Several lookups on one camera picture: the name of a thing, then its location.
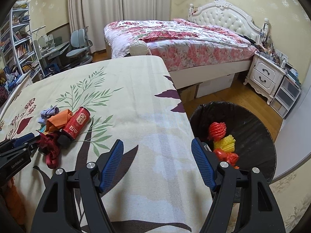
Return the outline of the red plastic bag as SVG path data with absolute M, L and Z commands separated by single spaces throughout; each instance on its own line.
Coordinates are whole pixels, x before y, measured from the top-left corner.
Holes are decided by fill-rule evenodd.
M 227 162 L 232 167 L 236 166 L 239 156 L 236 153 L 226 153 L 221 149 L 214 149 L 213 153 L 221 162 Z

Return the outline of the grey study desk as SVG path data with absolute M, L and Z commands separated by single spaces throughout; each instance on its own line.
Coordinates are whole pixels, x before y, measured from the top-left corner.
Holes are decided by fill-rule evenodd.
M 56 47 L 49 48 L 48 50 L 45 50 L 44 52 L 40 53 L 38 56 L 38 60 L 46 59 L 51 60 L 54 59 L 60 55 L 62 55 L 70 46 L 69 42 L 62 43 Z

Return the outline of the white curved bookshelf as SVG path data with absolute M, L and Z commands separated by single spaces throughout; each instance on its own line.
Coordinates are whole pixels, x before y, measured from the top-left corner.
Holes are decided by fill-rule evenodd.
M 15 75 L 30 74 L 32 82 L 42 75 L 31 29 L 30 0 L 17 1 L 1 24 L 4 67 Z

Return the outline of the plastic drawer storage unit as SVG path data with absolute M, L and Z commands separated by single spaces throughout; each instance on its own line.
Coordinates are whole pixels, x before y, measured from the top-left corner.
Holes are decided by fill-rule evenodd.
M 290 78 L 284 76 L 270 103 L 270 107 L 284 119 L 294 106 L 300 94 L 301 88 Z

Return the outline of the beige pleated curtains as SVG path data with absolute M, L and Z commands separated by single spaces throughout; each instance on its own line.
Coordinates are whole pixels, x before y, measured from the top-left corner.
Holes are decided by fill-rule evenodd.
M 121 20 L 169 20 L 171 0 L 68 0 L 70 30 L 87 28 L 91 52 L 106 49 L 104 28 Z

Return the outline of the white tufted double bed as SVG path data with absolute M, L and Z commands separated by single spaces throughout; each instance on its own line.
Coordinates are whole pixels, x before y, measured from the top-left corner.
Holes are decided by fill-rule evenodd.
M 263 29 L 226 0 L 189 6 L 188 19 L 123 20 L 104 28 L 111 58 L 162 58 L 177 88 L 246 71 Z

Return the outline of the white two-drawer nightstand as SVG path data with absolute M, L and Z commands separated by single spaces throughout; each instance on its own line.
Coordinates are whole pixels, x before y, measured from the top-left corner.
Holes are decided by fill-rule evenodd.
M 256 52 L 243 84 L 249 84 L 257 94 L 266 97 L 267 105 L 270 105 L 284 76 L 283 68 Z

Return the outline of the orange paper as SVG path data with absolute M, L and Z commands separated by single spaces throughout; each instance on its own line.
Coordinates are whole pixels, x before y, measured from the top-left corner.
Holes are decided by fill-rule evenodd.
M 69 122 L 69 120 L 72 118 L 73 113 L 69 110 L 63 110 L 59 112 L 58 114 L 50 117 L 46 121 L 46 133 L 52 133 L 55 131 L 60 130 L 61 128 L 65 127 L 65 125 Z

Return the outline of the red foam fruit net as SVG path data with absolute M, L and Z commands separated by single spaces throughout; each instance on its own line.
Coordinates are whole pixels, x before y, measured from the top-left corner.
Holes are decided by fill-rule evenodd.
M 226 124 L 213 122 L 208 129 L 208 139 L 213 141 L 219 141 L 226 135 Z

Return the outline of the lavender paper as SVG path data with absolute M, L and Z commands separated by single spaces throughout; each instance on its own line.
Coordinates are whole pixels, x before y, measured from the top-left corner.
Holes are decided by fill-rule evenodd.
M 46 121 L 56 114 L 59 113 L 59 108 L 57 106 L 51 106 L 50 108 L 41 111 L 40 117 L 38 118 L 38 123 L 41 125 L 45 125 Z

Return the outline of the grey ergonomic desk chair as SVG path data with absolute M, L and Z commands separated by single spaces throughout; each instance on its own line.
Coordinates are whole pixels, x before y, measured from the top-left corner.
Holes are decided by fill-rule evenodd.
M 69 70 L 77 66 L 86 65 L 93 61 L 93 57 L 90 55 L 90 49 L 93 46 L 93 42 L 89 40 L 87 30 L 88 27 L 84 27 L 75 30 L 71 34 L 70 45 L 72 50 L 66 54 L 66 57 L 74 59 L 74 61 L 66 66 L 66 69 Z

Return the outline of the yellow foam fruit net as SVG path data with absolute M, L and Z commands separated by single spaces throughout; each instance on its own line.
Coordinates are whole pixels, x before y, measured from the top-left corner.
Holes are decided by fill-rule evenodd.
M 213 142 L 214 149 L 221 149 L 226 153 L 233 153 L 235 151 L 235 138 L 228 135 L 217 142 Z

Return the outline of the red gold cylindrical can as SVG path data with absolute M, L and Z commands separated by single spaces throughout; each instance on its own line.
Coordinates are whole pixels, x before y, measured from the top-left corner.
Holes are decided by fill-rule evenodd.
M 69 122 L 60 130 L 58 144 L 67 148 L 78 137 L 80 131 L 90 120 L 90 112 L 81 106 L 71 117 Z

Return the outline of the pink floral quilt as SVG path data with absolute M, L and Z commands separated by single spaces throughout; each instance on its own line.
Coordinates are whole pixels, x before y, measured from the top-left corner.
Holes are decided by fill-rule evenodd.
M 116 21 L 104 28 L 112 58 L 129 54 L 133 41 L 147 43 L 151 55 L 161 57 L 170 72 L 243 61 L 256 48 L 249 40 L 220 26 L 198 25 L 181 18 L 171 21 Z

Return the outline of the dark red ribbon bundle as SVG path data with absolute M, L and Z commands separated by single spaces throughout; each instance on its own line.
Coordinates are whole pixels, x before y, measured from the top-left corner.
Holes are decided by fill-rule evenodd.
M 58 144 L 59 133 L 40 133 L 38 150 L 45 155 L 45 163 L 48 168 L 55 169 L 59 165 L 59 154 L 61 148 Z

